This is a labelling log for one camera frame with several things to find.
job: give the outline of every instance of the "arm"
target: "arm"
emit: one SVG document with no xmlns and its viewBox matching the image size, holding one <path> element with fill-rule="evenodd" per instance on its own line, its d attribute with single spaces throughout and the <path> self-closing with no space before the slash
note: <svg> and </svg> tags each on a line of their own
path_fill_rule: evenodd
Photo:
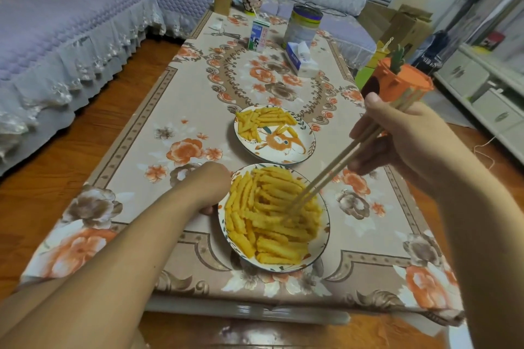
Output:
<svg viewBox="0 0 524 349">
<path fill-rule="evenodd" d="M 366 97 L 357 137 L 375 120 L 390 135 L 359 153 L 357 174 L 392 164 L 433 196 L 449 241 L 477 349 L 524 347 L 524 215 L 506 188 L 422 103 L 406 113 Z"/>
<path fill-rule="evenodd" d="M 189 174 L 7 332 L 0 347 L 128 348 L 187 221 L 230 185 L 217 163 Z"/>
</svg>

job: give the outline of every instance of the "table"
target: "table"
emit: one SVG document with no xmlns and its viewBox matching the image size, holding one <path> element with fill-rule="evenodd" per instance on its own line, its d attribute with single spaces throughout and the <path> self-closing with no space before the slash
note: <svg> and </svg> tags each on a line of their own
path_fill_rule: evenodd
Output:
<svg viewBox="0 0 524 349">
<path fill-rule="evenodd" d="M 257 54 L 245 47 L 250 19 L 240 12 L 205 15 L 38 247 L 22 283 L 73 273 L 200 163 L 220 161 L 232 172 L 255 163 L 233 131 L 232 113 L 248 105 L 283 106 L 310 125 L 317 149 L 294 166 L 309 179 L 349 143 L 363 100 L 329 33 L 318 31 L 311 48 L 322 71 L 313 79 L 297 78 L 279 46 L 287 22 L 269 18 L 268 42 Z M 210 26 L 219 21 L 240 39 L 216 35 Z M 413 312 L 440 324 L 462 321 L 453 272 L 393 169 L 365 177 L 344 170 L 322 196 L 330 240 L 310 267 L 288 274 L 255 269 L 228 246 L 216 218 L 197 215 L 156 292 L 318 314 Z"/>
</svg>

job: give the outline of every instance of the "drawer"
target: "drawer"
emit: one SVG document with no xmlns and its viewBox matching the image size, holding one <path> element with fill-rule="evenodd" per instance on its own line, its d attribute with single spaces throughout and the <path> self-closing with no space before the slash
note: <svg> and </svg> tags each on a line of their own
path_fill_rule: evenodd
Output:
<svg viewBox="0 0 524 349">
<path fill-rule="evenodd" d="M 506 141 L 510 142 L 514 150 L 524 157 L 524 123 L 517 124 L 505 133 L 501 134 Z"/>
<path fill-rule="evenodd" d="M 472 105 L 497 134 L 502 134 L 515 124 L 524 122 L 524 117 L 510 101 L 494 89 L 489 89 Z"/>
<path fill-rule="evenodd" d="M 459 50 L 455 51 L 453 55 L 444 63 L 442 68 L 439 70 L 439 75 L 448 84 L 455 79 L 455 75 L 458 74 L 471 62 L 470 58 L 462 54 Z"/>
<path fill-rule="evenodd" d="M 473 95 L 488 79 L 490 73 L 475 61 L 460 69 L 449 84 L 463 97 Z"/>
</svg>

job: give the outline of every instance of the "plate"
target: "plate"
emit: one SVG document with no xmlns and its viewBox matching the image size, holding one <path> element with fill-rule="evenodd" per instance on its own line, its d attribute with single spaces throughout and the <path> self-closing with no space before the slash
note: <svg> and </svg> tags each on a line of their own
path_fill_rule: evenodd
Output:
<svg viewBox="0 0 524 349">
<path fill-rule="evenodd" d="M 274 105 L 254 105 L 242 109 L 245 111 L 254 111 L 263 107 L 274 107 Z M 281 107 L 284 112 L 289 112 L 298 124 L 291 126 L 297 133 L 298 138 L 293 138 L 291 134 L 285 132 L 276 135 L 275 130 L 278 125 L 261 127 L 258 134 L 262 142 L 256 140 L 248 141 L 239 134 L 239 119 L 235 118 L 235 134 L 242 145 L 253 155 L 264 161 L 270 161 L 278 164 L 295 164 L 307 160 L 317 147 L 317 140 L 313 130 L 294 112 L 288 111 Z"/>
<path fill-rule="evenodd" d="M 306 185 L 308 185 L 310 182 L 300 173 L 296 172 L 295 170 L 292 170 L 291 168 L 272 164 L 272 163 L 257 163 L 252 164 L 250 166 L 246 166 L 244 168 L 241 168 L 233 176 L 231 177 L 231 180 L 233 181 L 236 177 L 239 175 L 244 175 L 246 172 L 250 172 L 251 170 L 255 168 L 264 168 L 264 167 L 270 167 L 275 166 L 279 168 L 283 168 L 286 170 L 289 170 L 294 178 L 300 178 L 302 182 Z M 315 262 L 318 257 L 322 255 L 324 252 L 324 249 L 328 245 L 329 235 L 330 235 L 330 220 L 329 220 L 329 214 L 328 214 L 328 208 L 326 207 L 326 203 L 324 202 L 324 199 L 322 199 L 322 196 L 317 194 L 317 200 L 318 205 L 322 208 L 322 215 L 320 216 L 320 226 L 318 227 L 318 235 L 315 239 L 311 240 L 308 243 L 308 253 L 302 260 L 302 263 L 300 265 L 279 265 L 279 264 L 261 264 L 259 261 L 253 258 L 248 258 L 245 256 L 245 254 L 238 248 L 238 246 L 233 243 L 233 241 L 229 238 L 227 235 L 227 229 L 226 229 L 226 223 L 225 223 L 225 205 L 227 200 L 229 199 L 230 194 L 227 194 L 227 196 L 222 199 L 222 201 L 219 203 L 219 222 L 220 222 L 220 228 L 222 230 L 222 233 L 224 234 L 227 242 L 230 244 L 230 246 L 233 248 L 233 250 L 243 259 L 248 261 L 249 263 L 255 265 L 258 268 L 268 270 L 270 272 L 282 272 L 282 273 L 289 273 L 289 272 L 295 272 L 297 270 L 302 270 L 309 265 L 311 265 L 313 262 Z"/>
</svg>

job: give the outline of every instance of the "orange cup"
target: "orange cup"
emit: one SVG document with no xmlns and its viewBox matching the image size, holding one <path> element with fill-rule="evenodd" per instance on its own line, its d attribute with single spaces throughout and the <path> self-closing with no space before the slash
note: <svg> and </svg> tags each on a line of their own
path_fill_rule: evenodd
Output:
<svg viewBox="0 0 524 349">
<path fill-rule="evenodd" d="M 378 61 L 375 71 L 362 88 L 365 98 L 370 92 L 380 95 L 382 101 L 392 102 L 400 98 L 407 89 L 422 90 L 422 96 L 434 89 L 431 78 L 411 65 L 402 65 L 399 74 L 390 71 L 391 58 Z"/>
</svg>

